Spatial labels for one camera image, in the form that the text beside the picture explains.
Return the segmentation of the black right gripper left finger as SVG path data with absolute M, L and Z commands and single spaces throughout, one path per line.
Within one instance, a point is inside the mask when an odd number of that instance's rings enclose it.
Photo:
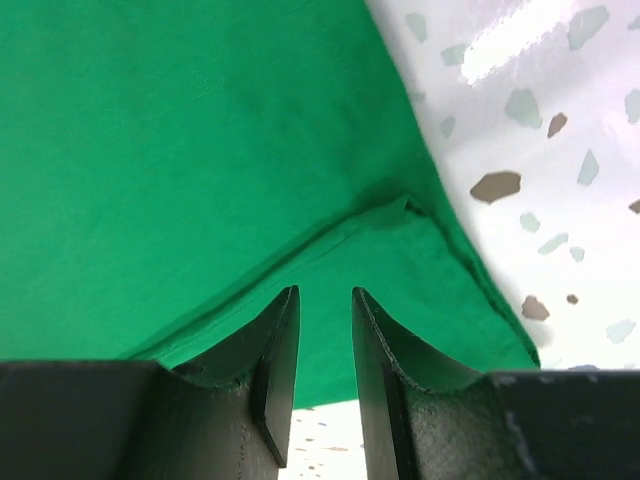
M 5 479 L 274 479 L 287 464 L 299 290 L 174 367 L 1 366 Z

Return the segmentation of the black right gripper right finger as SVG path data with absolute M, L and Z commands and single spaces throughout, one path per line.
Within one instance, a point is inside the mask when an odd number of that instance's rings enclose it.
M 363 288 L 352 335 L 371 479 L 635 479 L 635 370 L 471 369 Z

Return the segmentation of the green t shirt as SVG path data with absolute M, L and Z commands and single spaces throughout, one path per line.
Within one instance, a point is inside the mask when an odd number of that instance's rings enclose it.
M 290 285 L 299 408 L 356 395 L 356 287 L 471 368 L 539 363 L 362 2 L 2 3 L 3 359 L 175 366 Z

